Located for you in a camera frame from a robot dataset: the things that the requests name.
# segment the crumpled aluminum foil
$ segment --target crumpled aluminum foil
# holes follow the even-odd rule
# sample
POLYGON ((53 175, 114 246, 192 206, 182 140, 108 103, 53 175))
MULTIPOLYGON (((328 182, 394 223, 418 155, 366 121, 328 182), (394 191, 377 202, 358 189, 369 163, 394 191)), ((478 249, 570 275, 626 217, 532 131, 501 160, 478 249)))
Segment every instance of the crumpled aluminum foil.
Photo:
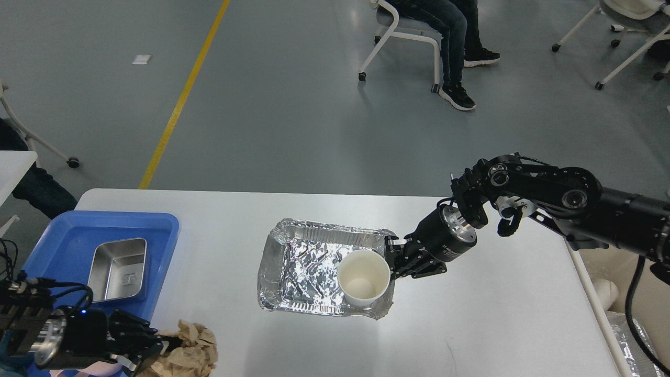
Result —
POLYGON ((337 266, 354 250, 385 255, 386 229, 361 229, 312 221, 284 219, 267 236, 258 271, 258 301, 269 311, 345 317, 384 317, 393 304, 391 282, 371 306, 349 305, 337 282, 337 266))
MULTIPOLYGON (((606 312, 607 320, 612 326, 612 331, 616 340, 619 342, 619 347, 621 347, 621 352, 623 352, 624 357, 628 366, 630 366, 630 372, 633 377, 665 377, 665 374, 661 372, 654 363, 642 352, 642 349, 637 342, 632 337, 630 328, 628 328, 628 323, 626 322, 626 315, 623 313, 615 313, 613 311, 606 312)), ((637 333, 640 334, 642 341, 645 343, 651 351, 656 354, 654 348, 649 342, 649 337, 645 328, 638 323, 634 318, 633 323, 637 333)))

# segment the chair caster wheel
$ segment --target chair caster wheel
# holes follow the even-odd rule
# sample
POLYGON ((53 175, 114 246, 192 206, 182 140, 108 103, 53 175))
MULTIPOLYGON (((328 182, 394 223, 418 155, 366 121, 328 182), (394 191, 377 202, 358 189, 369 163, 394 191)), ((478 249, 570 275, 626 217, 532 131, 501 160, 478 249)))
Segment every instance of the chair caster wheel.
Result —
POLYGON ((68 166, 73 168, 73 169, 78 168, 79 167, 79 159, 77 157, 70 157, 68 159, 68 166))

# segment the person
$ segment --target person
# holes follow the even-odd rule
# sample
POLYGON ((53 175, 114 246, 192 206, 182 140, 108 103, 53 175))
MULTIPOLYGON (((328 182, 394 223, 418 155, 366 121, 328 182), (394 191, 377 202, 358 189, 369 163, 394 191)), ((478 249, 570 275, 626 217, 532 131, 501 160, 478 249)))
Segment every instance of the person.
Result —
MULTIPOLYGON (((0 150, 28 150, 28 145, 4 120, 0 119, 0 150)), ((16 199, 28 201, 50 219, 77 206, 77 200, 46 170, 33 164, 12 191, 16 199)))
POLYGON ((482 46, 479 38, 477 0, 387 0, 398 13, 430 25, 442 35, 442 73, 444 83, 440 97, 455 108, 475 108, 461 84, 463 67, 493 64, 500 54, 482 46))

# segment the white table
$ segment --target white table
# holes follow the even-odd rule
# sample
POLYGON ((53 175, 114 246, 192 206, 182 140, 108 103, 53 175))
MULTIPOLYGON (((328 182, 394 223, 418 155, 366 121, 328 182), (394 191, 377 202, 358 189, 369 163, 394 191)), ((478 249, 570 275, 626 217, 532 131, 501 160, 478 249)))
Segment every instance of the white table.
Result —
POLYGON ((38 154, 31 150, 0 150, 0 205, 37 158, 38 154))
POLYGON ((379 321, 259 307, 257 269, 278 221, 383 227, 402 237, 437 199, 94 189, 77 209, 179 219, 151 323, 211 328, 215 377, 618 375, 563 240, 527 220, 501 238, 493 213, 447 274, 398 280, 379 321))

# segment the yellow floor line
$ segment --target yellow floor line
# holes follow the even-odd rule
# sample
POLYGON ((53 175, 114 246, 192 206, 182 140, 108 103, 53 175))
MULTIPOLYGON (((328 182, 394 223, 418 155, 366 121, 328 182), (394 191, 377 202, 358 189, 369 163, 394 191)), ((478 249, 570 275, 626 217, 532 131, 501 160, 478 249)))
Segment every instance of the yellow floor line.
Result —
POLYGON ((177 100, 177 105, 175 105, 174 109, 172 110, 172 116, 170 116, 170 120, 167 121, 165 130, 163 130, 163 135, 158 141, 156 149, 153 151, 153 156, 151 157, 151 161, 149 161, 149 165, 147 165, 147 170, 145 170, 144 176, 142 176, 142 181, 139 183, 138 187, 140 190, 147 189, 149 187, 149 183, 151 183, 153 173, 156 171, 158 163, 161 161, 165 147, 168 146, 170 136, 172 136, 172 132, 174 131, 174 127, 177 124, 177 120, 179 120, 179 116, 182 114, 182 109, 186 104, 188 95, 191 93, 191 88, 193 88, 193 84, 196 82, 196 78, 198 78, 198 73, 202 67, 202 62, 204 62, 205 57, 207 56, 207 51, 209 51, 209 47, 212 45, 214 35, 216 35, 218 26, 221 24, 221 19, 226 13, 226 8, 228 8, 229 3, 230 0, 224 0, 221 4, 221 8, 218 10, 218 14, 216 15, 214 23, 212 24, 212 27, 207 34, 207 38, 205 38, 205 42, 202 44, 202 48, 200 49, 196 63, 193 65, 193 69, 191 69, 191 74, 188 75, 188 80, 186 80, 186 84, 184 84, 182 94, 177 100))

